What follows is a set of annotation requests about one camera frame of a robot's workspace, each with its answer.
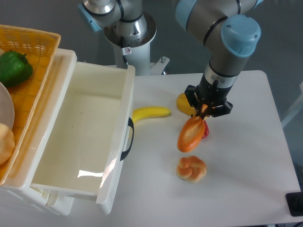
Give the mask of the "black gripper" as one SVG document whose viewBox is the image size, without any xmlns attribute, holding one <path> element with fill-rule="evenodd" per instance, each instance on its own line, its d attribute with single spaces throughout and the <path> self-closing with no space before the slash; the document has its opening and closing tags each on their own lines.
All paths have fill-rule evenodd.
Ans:
<svg viewBox="0 0 303 227">
<path fill-rule="evenodd" d="M 190 116 L 198 116 L 205 121 L 209 116 L 218 117 L 229 114 L 233 104 L 227 101 L 227 95 L 233 86 L 232 77 L 216 73 L 204 73 L 199 85 L 187 86 L 185 95 L 189 104 Z"/>
</svg>

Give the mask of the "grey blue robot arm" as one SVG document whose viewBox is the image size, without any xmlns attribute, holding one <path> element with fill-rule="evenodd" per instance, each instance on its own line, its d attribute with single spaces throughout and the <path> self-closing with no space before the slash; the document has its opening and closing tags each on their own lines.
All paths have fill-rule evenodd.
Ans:
<svg viewBox="0 0 303 227">
<path fill-rule="evenodd" d="M 229 114 L 227 95 L 261 35 L 258 23 L 245 14 L 257 0 L 176 0 L 173 9 L 164 8 L 153 18 L 141 0 L 83 0 L 79 13 L 94 31 L 103 31 L 114 51 L 116 66 L 132 65 L 137 75 L 162 71 L 150 64 L 150 44 L 156 34 L 163 48 L 175 50 L 186 34 L 192 35 L 210 52 L 210 60 L 197 86 L 185 95 L 201 118 Z"/>
</svg>

